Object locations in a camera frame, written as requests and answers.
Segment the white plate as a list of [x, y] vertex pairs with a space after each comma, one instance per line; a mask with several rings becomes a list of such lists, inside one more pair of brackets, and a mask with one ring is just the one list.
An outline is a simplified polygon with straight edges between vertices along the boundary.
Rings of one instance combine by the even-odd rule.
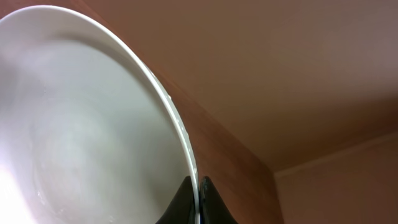
[[143, 61], [94, 19], [1, 19], [1, 222], [199, 223], [188, 133]]

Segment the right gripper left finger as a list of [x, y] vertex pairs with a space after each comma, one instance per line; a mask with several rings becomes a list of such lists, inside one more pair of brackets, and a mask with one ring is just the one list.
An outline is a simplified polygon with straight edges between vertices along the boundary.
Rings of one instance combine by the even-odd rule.
[[192, 181], [186, 176], [156, 224], [195, 224], [194, 202]]

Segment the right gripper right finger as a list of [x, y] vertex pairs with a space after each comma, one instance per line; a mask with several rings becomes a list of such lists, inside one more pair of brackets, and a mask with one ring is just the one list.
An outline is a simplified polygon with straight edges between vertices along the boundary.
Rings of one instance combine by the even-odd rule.
[[238, 224], [208, 176], [200, 184], [200, 216], [201, 224]]

